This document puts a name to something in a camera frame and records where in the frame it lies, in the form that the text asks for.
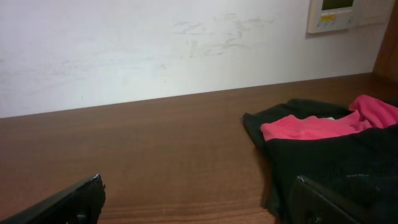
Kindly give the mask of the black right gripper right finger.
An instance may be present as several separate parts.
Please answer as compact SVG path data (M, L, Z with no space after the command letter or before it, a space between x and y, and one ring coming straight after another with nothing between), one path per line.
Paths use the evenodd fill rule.
M295 224L361 224L366 221L359 206L303 175L294 180L289 217Z

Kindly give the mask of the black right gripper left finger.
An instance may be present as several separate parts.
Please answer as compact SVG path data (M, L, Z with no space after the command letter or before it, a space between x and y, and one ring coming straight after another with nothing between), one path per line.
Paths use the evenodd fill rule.
M1 224L97 224L106 200L101 176L81 180Z

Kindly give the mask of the black shorts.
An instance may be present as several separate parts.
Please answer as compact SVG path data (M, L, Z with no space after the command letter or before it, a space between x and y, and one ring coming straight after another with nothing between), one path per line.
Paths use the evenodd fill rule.
M300 175L359 206L366 217L364 223L397 222L397 124L316 140L266 141L261 131L262 124L288 115L340 119L350 113L349 107L292 99L244 114L246 131L271 166L271 192L265 206L283 223L292 223L289 198Z

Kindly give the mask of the red t-shirt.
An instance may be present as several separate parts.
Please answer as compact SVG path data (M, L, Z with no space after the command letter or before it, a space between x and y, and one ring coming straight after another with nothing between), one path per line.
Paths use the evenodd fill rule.
M340 119L285 116L261 125L266 141L271 139L316 140L359 133L369 128L397 124L397 107L368 95L357 97L349 106L351 113Z

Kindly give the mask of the wooden side panel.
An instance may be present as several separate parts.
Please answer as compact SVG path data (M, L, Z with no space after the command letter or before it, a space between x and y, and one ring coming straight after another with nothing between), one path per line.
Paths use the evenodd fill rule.
M397 82L397 1L392 8L373 73Z

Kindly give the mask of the beige wall control panel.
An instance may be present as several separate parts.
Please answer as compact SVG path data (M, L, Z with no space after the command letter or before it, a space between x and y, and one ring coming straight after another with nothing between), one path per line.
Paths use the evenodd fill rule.
M307 32L317 34L387 21L395 0L311 0Z

